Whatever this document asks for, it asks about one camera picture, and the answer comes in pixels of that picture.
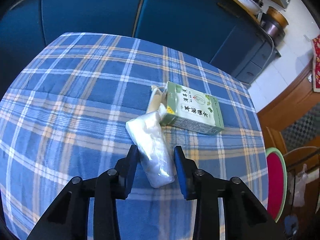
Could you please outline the clear plastic wrapper pack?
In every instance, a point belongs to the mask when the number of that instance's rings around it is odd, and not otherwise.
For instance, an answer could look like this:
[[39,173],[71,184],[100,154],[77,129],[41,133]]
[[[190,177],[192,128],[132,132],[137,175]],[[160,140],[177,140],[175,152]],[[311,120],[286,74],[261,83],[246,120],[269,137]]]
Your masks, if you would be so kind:
[[175,181],[172,152],[167,145],[157,111],[126,122],[126,130],[139,150],[139,158],[146,177],[153,188]]

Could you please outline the blue kitchen cabinet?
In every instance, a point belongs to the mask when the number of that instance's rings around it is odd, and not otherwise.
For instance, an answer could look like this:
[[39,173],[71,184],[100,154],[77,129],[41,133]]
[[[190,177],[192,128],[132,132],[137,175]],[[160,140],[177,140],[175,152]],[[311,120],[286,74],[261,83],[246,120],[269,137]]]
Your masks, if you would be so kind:
[[140,38],[250,84],[280,53],[234,0],[6,0],[1,3],[1,93],[63,33]]

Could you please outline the red basin green rim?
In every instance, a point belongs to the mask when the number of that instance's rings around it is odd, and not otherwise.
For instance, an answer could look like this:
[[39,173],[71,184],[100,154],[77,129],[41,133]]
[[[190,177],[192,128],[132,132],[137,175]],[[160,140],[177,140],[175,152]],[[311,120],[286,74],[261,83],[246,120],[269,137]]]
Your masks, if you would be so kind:
[[277,222],[283,212],[287,193],[287,170],[284,157],[275,147],[266,149],[268,172],[267,211]]

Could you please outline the clear plastic bag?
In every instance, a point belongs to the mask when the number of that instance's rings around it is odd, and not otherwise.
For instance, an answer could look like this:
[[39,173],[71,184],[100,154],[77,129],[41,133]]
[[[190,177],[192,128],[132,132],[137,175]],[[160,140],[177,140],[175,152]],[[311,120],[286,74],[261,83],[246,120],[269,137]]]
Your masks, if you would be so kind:
[[307,165],[303,164],[302,170],[293,178],[293,188],[291,194],[293,197],[294,207],[303,207],[305,205],[305,188],[309,177],[306,171]]

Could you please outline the blue plaid tablecloth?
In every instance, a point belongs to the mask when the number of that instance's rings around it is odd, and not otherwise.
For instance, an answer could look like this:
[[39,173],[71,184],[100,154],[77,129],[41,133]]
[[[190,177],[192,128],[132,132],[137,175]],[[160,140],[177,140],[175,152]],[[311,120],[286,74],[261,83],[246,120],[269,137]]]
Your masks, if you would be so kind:
[[198,167],[240,177],[268,202],[265,146],[246,87],[197,58],[124,36],[66,33],[20,72],[1,100],[1,197],[9,230],[26,239],[74,176],[94,178],[132,143],[125,124],[146,112],[151,86],[174,82],[215,96],[224,130],[163,129]]

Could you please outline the wooden door with glass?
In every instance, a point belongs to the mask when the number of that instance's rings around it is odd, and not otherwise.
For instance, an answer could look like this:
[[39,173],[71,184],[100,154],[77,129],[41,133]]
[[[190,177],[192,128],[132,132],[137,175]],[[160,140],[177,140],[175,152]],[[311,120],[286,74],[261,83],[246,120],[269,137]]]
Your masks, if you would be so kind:
[[319,103],[319,93],[313,91],[312,61],[266,107],[258,112],[258,120],[264,138],[265,148],[275,147],[282,154],[287,152],[281,131],[293,124]]

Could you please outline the green tea box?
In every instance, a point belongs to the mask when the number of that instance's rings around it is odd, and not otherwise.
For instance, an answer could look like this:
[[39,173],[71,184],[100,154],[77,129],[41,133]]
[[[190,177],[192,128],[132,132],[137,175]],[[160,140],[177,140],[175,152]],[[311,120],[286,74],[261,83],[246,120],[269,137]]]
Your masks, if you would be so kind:
[[224,130],[216,97],[168,81],[159,106],[162,126],[215,135]]

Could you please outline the black rice cooker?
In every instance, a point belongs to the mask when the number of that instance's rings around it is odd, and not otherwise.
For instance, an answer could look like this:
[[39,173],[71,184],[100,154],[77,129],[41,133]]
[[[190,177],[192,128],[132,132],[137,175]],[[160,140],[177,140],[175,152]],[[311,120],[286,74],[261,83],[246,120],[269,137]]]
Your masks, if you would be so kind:
[[263,13],[260,26],[271,36],[274,45],[277,47],[285,37],[284,28],[270,15]]

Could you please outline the red patterned quilted cloth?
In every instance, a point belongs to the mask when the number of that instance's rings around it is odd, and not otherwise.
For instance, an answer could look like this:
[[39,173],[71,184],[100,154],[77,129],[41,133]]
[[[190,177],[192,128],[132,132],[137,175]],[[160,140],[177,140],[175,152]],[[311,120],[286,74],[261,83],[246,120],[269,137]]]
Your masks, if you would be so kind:
[[312,84],[313,91],[320,92],[320,35],[311,40],[313,60],[312,60]]

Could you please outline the brown pot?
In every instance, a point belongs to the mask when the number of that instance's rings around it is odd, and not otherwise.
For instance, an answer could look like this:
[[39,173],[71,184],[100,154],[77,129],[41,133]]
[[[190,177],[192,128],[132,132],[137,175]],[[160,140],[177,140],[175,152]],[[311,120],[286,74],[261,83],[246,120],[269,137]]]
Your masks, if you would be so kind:
[[277,21],[283,29],[289,25],[287,19],[274,7],[268,7],[266,14]]

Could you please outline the white ceramic bowl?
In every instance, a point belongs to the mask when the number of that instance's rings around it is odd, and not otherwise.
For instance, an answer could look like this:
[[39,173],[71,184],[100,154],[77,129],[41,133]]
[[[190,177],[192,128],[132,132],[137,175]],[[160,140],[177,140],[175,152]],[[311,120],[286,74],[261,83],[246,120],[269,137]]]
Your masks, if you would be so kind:
[[253,0],[238,0],[242,5],[244,5],[250,13],[257,16],[262,12],[262,8]]

